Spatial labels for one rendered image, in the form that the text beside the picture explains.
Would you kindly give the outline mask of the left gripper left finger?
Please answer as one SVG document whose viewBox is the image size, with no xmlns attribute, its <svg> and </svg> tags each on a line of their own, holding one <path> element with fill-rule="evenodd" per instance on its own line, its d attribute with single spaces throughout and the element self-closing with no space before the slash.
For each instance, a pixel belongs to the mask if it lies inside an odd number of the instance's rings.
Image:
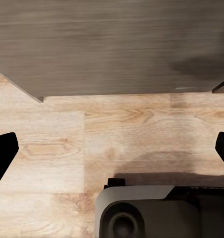
<svg viewBox="0 0 224 238">
<path fill-rule="evenodd" d="M 0 135 L 0 180 L 19 151 L 15 132 Z"/>
</svg>

